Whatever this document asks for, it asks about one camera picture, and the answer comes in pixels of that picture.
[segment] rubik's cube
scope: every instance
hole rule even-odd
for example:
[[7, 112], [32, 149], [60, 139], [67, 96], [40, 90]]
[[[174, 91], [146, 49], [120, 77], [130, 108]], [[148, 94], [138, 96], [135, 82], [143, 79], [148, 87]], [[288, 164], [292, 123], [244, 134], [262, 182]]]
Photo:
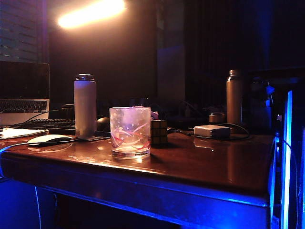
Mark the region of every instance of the rubik's cube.
[[151, 120], [151, 144], [167, 143], [167, 122], [165, 120]]

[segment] lamp light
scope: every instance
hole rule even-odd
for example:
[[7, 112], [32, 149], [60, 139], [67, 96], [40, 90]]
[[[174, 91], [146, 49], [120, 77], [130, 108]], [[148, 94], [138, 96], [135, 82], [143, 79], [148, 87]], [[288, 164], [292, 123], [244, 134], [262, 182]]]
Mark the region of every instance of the lamp light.
[[59, 18], [58, 24], [66, 29], [75, 28], [119, 14], [125, 9], [123, 0], [100, 0]]

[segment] white thermos bottle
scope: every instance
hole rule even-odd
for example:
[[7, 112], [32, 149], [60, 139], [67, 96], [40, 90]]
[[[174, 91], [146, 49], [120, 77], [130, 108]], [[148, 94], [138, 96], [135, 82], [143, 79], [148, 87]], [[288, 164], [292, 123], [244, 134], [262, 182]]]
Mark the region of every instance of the white thermos bottle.
[[239, 70], [230, 70], [226, 82], [227, 123], [242, 125], [243, 78]]
[[93, 75], [79, 74], [74, 81], [75, 135], [89, 140], [96, 131], [96, 82]]

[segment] paper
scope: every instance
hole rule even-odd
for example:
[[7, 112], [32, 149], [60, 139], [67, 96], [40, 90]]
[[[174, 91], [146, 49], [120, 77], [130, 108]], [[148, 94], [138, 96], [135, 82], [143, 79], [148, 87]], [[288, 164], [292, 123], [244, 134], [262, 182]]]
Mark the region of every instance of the paper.
[[0, 140], [16, 138], [16, 137], [27, 137], [27, 136], [39, 136], [46, 135], [48, 130], [29, 130], [29, 129], [18, 129], [18, 128], [4, 128], [0, 132]]

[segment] white mouse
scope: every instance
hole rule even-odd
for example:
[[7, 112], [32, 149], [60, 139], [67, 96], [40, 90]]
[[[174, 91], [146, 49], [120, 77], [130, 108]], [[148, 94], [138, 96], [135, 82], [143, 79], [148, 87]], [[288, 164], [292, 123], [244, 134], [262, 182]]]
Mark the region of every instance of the white mouse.
[[31, 143], [31, 146], [42, 146], [42, 145], [50, 145], [51, 143], [65, 142], [70, 141], [73, 138], [66, 135], [43, 135], [39, 137], [32, 138], [28, 141]]

